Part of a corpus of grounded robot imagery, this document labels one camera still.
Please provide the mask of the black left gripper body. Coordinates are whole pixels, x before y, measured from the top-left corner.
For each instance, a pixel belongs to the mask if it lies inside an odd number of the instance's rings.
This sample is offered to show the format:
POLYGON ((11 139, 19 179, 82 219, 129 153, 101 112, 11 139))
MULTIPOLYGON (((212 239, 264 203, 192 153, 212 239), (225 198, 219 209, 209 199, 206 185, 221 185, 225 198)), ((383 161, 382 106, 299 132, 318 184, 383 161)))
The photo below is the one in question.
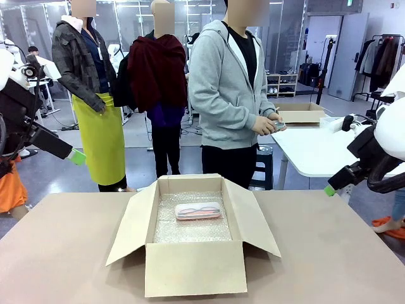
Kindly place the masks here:
POLYGON ((39 109, 37 85, 30 92, 13 79, 6 81, 1 90, 1 114, 6 127, 2 156, 11 156, 29 143, 29 132, 39 109))

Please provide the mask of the person's right hand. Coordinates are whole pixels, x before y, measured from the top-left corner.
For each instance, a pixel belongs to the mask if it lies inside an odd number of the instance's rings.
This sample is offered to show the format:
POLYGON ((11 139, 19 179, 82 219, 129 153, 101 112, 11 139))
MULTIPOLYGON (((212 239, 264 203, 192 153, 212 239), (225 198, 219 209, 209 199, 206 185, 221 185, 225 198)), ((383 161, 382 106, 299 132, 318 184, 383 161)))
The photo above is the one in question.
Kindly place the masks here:
POLYGON ((277 128, 269 118, 257 116, 252 130, 260 136, 267 136, 276 132, 277 128))

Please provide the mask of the person's left hand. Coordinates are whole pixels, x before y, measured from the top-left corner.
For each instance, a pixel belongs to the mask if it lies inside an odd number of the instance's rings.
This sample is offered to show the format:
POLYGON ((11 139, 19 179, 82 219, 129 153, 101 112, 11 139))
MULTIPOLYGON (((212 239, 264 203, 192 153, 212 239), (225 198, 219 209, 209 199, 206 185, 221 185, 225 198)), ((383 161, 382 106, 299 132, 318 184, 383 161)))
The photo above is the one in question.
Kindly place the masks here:
POLYGON ((269 114, 268 118, 275 124, 275 132, 283 131, 286 129, 286 125, 282 117, 277 112, 269 114))

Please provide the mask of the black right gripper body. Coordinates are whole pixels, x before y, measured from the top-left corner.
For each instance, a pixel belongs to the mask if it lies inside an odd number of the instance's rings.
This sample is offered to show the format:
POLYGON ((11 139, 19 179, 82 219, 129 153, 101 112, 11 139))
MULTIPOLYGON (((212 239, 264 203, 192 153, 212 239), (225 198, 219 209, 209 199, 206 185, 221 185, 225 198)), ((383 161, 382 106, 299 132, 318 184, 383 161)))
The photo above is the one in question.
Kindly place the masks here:
POLYGON ((385 156, 385 151, 374 136, 374 131, 374 125, 367 126, 347 147, 359 159, 361 168, 374 168, 385 156))

